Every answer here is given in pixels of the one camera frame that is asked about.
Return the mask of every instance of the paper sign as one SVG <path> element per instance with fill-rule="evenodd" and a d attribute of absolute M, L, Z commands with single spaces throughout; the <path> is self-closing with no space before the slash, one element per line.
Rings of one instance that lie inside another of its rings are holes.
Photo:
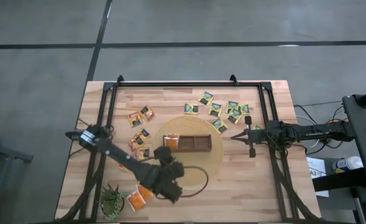
<path fill-rule="evenodd" d="M 307 163 L 309 167 L 309 173 L 311 178 L 323 177 L 325 174 L 325 162 L 323 159 L 315 159 L 307 157 Z M 327 190 L 321 192 L 315 192 L 317 196 L 329 197 L 329 192 Z"/>

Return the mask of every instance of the plant pot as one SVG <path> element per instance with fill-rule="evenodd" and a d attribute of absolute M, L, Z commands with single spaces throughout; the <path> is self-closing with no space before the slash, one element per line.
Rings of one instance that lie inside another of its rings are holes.
<path fill-rule="evenodd" d="M 103 212 L 103 214 L 106 215 L 103 210 L 103 203 L 101 203 L 100 207 L 101 207 L 101 211 Z M 121 207 L 119 213 L 123 210 L 124 207 L 125 207 L 125 199 L 122 200 L 122 207 Z"/>

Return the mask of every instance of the gray floor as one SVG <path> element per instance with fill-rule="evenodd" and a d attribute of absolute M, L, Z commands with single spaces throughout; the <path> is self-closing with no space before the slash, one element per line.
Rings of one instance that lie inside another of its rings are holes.
<path fill-rule="evenodd" d="M 105 0 L 0 1 L 0 44 L 95 43 Z M 364 0 L 114 0 L 104 42 L 366 40 Z M 0 135 L 35 154 L 17 163 L 0 223 L 53 218 L 92 49 L 0 50 Z M 288 80 L 293 102 L 366 92 L 366 46 L 102 49 L 94 80 Z M 327 121 L 339 106 L 308 107 Z M 357 155 L 355 144 L 317 157 Z M 347 211 L 322 209 L 329 220 Z"/>

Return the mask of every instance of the brown box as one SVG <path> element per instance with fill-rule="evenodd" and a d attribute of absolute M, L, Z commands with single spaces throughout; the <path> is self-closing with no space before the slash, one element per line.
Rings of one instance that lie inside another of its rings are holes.
<path fill-rule="evenodd" d="M 179 135 L 178 147 L 173 152 L 210 152 L 212 150 L 212 136 L 210 134 Z"/>

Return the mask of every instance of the succulent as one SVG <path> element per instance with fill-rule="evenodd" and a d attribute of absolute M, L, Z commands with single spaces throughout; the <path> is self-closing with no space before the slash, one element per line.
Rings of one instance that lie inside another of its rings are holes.
<path fill-rule="evenodd" d="M 126 193 L 119 193 L 119 185 L 115 190 L 108 184 L 108 189 L 103 187 L 101 191 L 101 208 L 108 220 L 114 220 L 122 210 L 123 199 Z"/>

